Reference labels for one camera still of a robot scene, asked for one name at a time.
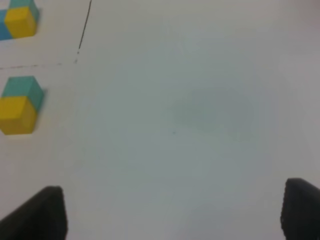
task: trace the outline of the white floor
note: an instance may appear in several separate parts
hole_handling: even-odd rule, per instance
[[[0,88],[47,90],[34,134],[0,136],[0,218],[60,185],[68,240],[284,239],[286,179],[320,187],[318,3],[93,0],[77,54],[89,0],[55,2],[0,42]]]

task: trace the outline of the black line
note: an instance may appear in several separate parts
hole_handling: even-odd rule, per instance
[[[85,31],[86,31],[86,28],[87,28],[87,23],[88,23],[88,19],[89,19],[89,15],[90,15],[90,10],[91,10],[91,4],[92,4],[92,0],[90,0],[89,9],[88,9],[88,13],[87,13],[87,15],[86,15],[85,24],[84,24],[84,28],[83,28],[83,31],[82,31],[82,37],[81,37],[81,40],[80,40],[80,44],[79,44],[79,48],[78,48],[78,49],[81,48],[82,41],[84,40]]]
[[[62,63],[56,63],[56,64],[34,64],[34,65],[18,65],[18,66],[6,66],[6,67],[0,67],[1,70],[7,70],[7,69],[28,69],[28,68],[46,68],[46,67],[54,67],[54,66],[62,66]]]

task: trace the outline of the yellow cube face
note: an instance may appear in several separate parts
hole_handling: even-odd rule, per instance
[[[0,129],[5,135],[31,134],[37,112],[27,96],[0,98]]]
[[[37,23],[27,6],[9,8],[4,23],[14,39],[36,34]]]

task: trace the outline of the yellow and teal block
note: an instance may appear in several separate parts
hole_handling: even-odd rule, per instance
[[[5,135],[31,134],[44,98],[34,76],[10,77],[0,98],[0,129]]]
[[[36,34],[39,10],[34,0],[11,0],[9,9],[0,10],[0,40]]]

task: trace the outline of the toy block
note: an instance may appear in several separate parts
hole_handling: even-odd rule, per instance
[[[37,23],[39,20],[39,10],[35,4],[34,0],[11,0],[10,1],[10,9],[28,7],[32,16]]]
[[[9,77],[2,97],[28,97],[38,113],[44,98],[44,92],[34,76]]]
[[[5,135],[31,134],[37,112],[27,96],[0,98],[0,129]]]
[[[12,39],[12,36],[5,24],[7,10],[0,10],[0,40]]]
[[[30,37],[37,32],[37,22],[27,6],[9,8],[4,23],[14,39]]]

